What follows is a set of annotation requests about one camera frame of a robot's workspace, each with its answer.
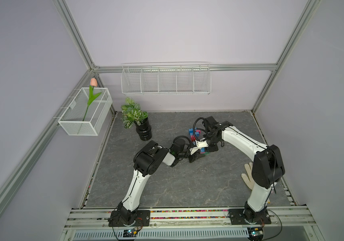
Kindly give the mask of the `blue long lego brick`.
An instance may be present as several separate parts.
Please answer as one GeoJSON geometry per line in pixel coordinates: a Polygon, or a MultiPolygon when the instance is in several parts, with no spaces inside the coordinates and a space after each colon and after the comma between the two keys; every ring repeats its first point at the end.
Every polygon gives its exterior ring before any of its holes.
{"type": "Polygon", "coordinates": [[[192,128],[189,129],[189,134],[190,134],[191,138],[193,138],[194,136],[199,137],[200,133],[201,133],[201,131],[198,128],[195,128],[194,132],[193,132],[192,128]]]}

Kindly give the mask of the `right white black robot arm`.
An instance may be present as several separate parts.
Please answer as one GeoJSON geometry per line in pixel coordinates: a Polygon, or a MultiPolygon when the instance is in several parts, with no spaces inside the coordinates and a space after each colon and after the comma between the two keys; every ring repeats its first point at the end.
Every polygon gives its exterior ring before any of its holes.
{"type": "Polygon", "coordinates": [[[276,183],[285,174],[279,147],[261,143],[242,133],[230,122],[219,123],[212,116],[203,118],[202,124],[205,139],[196,141],[199,148],[216,152],[218,142],[222,144],[227,142],[251,159],[250,177],[253,180],[253,187],[242,215],[248,223],[256,223],[266,216],[269,196],[275,190],[276,183]]]}

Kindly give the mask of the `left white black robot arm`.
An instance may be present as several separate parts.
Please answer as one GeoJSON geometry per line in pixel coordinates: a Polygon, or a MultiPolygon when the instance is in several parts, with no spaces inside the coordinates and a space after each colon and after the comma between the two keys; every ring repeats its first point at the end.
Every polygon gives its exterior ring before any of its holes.
{"type": "Polygon", "coordinates": [[[176,137],[169,148],[161,146],[155,141],[148,142],[133,159],[132,181],[126,196],[117,208],[120,215],[122,217],[132,216],[136,213],[148,179],[161,164],[174,167],[183,159],[189,159],[190,162],[193,162],[201,153],[201,149],[207,147],[209,144],[205,138],[193,143],[186,136],[176,137]]]}

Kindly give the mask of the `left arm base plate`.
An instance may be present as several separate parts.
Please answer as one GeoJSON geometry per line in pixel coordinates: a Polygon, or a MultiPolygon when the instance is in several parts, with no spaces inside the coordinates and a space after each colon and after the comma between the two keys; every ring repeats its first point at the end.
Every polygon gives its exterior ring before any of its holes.
{"type": "Polygon", "coordinates": [[[108,219],[109,227],[148,227],[151,220],[150,210],[135,210],[128,212],[126,209],[113,211],[108,219]]]}

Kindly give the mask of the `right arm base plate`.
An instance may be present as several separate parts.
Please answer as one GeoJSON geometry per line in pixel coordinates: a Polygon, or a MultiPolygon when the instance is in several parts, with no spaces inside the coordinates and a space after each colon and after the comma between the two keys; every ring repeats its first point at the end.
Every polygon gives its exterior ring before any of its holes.
{"type": "Polygon", "coordinates": [[[254,212],[249,208],[234,208],[229,209],[228,218],[232,225],[270,225],[271,219],[269,217],[267,208],[259,212],[254,212]]]}

